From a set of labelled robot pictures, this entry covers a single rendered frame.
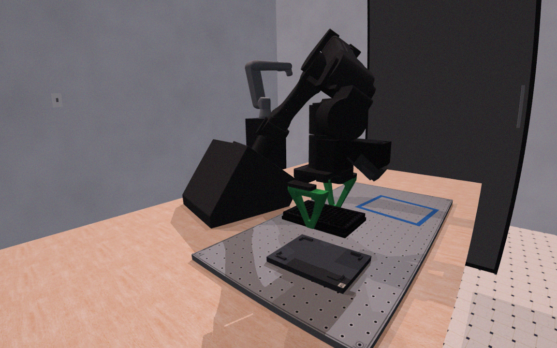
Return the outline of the blue tape outline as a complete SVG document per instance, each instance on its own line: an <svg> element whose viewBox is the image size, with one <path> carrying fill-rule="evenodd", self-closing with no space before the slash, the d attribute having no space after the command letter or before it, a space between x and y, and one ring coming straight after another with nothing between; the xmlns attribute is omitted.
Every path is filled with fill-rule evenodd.
<svg viewBox="0 0 557 348"><path fill-rule="evenodd" d="M424 217L423 219L421 219L418 223L414 223L414 222L411 222L411 221L408 221L408 220L400 219L400 218L397 218L397 217L393 217L393 216L390 216L390 215L383 214L383 213L381 213L381 212L372 211L372 210L370 210L370 209L367 209L367 208L362 207L362 206L366 205L367 203L370 203L370 202L372 202L372 201L374 201L374 200L378 200L378 199L381 198L381 197L385 197L385 198L388 198L388 199L390 199L390 200L396 200L396 199L394 199L394 198L390 198L390 197L386 197L386 196L380 195L380 196L378 196L378 197L373 198L372 200L366 201L365 203L361 203L360 205L358 205L358 206L356 206L356 207L357 207L357 208L360 208L360 209L364 209L365 211L374 212L374 213L379 214L379 215L383 215L383 216L386 216L386 217L394 218L394 219L396 219L396 220L404 221L404 222L406 222L406 223L411 223L411 224L416 225L416 226L421 226L422 223L424 223L425 221L427 221L432 215L435 215L435 213L439 211L438 209L435 209L435 208L430 208L430 207L422 206L422 205L419 205L419 204L416 204L416 203L411 203L411 204L416 205L416 206L420 206L420 207L424 207L424 208L428 208L428 209L434 210L434 211L430 212L429 214L427 214L427 216ZM396 201L401 201L401 202L404 202L404 203L410 203L410 202L408 202L408 201L402 201L402 200L396 200Z"/></svg>

